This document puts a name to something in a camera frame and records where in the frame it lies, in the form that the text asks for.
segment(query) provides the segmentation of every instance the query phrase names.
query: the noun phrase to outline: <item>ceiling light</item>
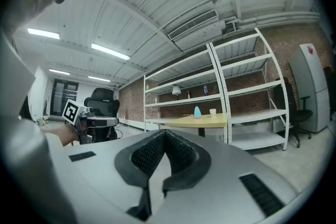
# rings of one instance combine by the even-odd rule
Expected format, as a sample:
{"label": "ceiling light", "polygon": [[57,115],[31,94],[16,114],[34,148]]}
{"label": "ceiling light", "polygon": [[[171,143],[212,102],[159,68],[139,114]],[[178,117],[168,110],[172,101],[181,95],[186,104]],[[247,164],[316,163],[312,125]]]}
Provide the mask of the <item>ceiling light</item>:
{"label": "ceiling light", "polygon": [[50,68],[49,68],[49,71],[55,72],[55,73],[61,73],[61,74],[64,74],[64,75],[70,75],[70,73],[68,73],[68,72],[58,71],[58,70],[54,70],[54,69],[50,69]]}
{"label": "ceiling light", "polygon": [[102,81],[107,81],[107,82],[110,82],[111,80],[107,80],[107,79],[100,79],[100,78],[95,78],[95,77],[91,77],[91,76],[88,76],[89,79],[98,79],[98,80],[102,80]]}
{"label": "ceiling light", "polygon": [[114,50],[110,50],[110,49],[108,49],[108,48],[101,47],[101,46],[96,45],[96,44],[94,44],[94,43],[91,44],[91,48],[92,48],[92,49],[96,49],[96,50],[100,50],[100,51],[103,51],[103,52],[106,52],[107,54],[112,54],[112,55],[117,56],[117,57],[119,57],[119,58],[122,58],[122,59],[124,59],[124,60],[126,60],[126,61],[128,61],[128,60],[130,59],[130,57],[127,56],[127,55],[120,54],[120,53],[118,53],[118,52],[116,52],[116,51],[114,51]]}
{"label": "ceiling light", "polygon": [[42,30],[36,30],[36,29],[30,29],[30,28],[28,28],[28,32],[30,34],[33,34],[33,35],[38,35],[38,36],[51,37],[51,38],[59,39],[59,34],[58,33],[52,33],[52,32],[47,32],[47,31],[42,31]]}

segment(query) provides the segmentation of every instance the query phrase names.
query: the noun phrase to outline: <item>black office chair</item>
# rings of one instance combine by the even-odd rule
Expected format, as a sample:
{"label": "black office chair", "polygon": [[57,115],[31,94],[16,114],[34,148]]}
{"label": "black office chair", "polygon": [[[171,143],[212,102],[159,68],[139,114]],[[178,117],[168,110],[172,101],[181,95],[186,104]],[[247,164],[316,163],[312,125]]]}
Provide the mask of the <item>black office chair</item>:
{"label": "black office chair", "polygon": [[120,102],[113,99],[113,94],[112,90],[96,88],[91,97],[84,100],[84,105],[93,108],[96,116],[117,117]]}
{"label": "black office chair", "polygon": [[[286,77],[284,77],[284,82],[285,82],[287,98],[288,98],[289,122],[293,126],[290,132],[296,137],[298,141],[297,148],[299,148],[300,139],[299,139],[298,133],[308,134],[308,139],[311,139],[311,133],[300,128],[300,122],[306,121],[313,115],[313,112],[311,110],[306,109],[306,99],[310,98],[310,96],[305,96],[305,97],[300,98],[300,100],[303,101],[303,109],[298,110],[296,106],[294,94],[293,94],[292,85],[289,83]],[[281,85],[277,85],[276,87],[274,87],[274,95],[275,95],[275,99],[276,99],[279,109],[285,109],[285,99],[284,99],[283,94],[284,93],[282,91]]]}
{"label": "black office chair", "polygon": [[[93,113],[96,116],[109,116],[109,117],[117,117],[120,102],[119,100],[113,99],[114,92],[109,89],[104,88],[96,88],[91,97],[88,97],[84,100],[84,105],[87,107],[91,107]],[[101,140],[104,140],[106,134],[108,132],[109,127],[96,129],[97,136],[101,136]],[[117,139],[117,133],[114,127],[111,127],[111,134],[108,137],[108,140]]]}

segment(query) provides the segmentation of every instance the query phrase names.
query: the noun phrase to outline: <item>vent grille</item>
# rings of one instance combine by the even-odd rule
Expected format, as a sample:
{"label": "vent grille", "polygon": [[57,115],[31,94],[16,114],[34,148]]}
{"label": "vent grille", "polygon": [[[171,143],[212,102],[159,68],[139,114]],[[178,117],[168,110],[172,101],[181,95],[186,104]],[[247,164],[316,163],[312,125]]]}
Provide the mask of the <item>vent grille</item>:
{"label": "vent grille", "polygon": [[267,217],[283,207],[282,202],[255,174],[241,176],[239,179]]}
{"label": "vent grille", "polygon": [[209,12],[206,12],[202,15],[199,15],[197,16],[196,18],[190,20],[189,22],[181,25],[179,28],[175,29],[174,31],[170,32],[168,34],[169,38],[171,40],[173,40],[174,38],[180,36],[181,34],[189,31],[190,29],[202,24],[202,23],[205,23],[206,21],[208,20],[211,20],[213,18],[216,18],[218,17],[218,14],[216,12],[216,10],[210,10]]}

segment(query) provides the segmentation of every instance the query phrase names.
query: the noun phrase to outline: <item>bottle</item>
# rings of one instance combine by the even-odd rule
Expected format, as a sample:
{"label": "bottle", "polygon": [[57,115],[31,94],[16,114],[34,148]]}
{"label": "bottle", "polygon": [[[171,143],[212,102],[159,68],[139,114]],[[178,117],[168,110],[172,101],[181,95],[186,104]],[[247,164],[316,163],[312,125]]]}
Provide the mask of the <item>bottle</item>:
{"label": "bottle", "polygon": [[206,85],[204,85],[204,95],[205,96],[208,95],[208,87]]}

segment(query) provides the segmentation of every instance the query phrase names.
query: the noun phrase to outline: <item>desk lamp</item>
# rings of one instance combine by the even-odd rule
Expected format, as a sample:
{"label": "desk lamp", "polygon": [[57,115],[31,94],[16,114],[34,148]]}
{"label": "desk lamp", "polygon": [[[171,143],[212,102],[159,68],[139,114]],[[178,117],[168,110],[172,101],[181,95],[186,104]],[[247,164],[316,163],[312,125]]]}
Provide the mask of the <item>desk lamp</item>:
{"label": "desk lamp", "polygon": [[179,94],[181,93],[181,89],[179,86],[174,86],[172,94],[176,94],[177,99],[179,99]]}

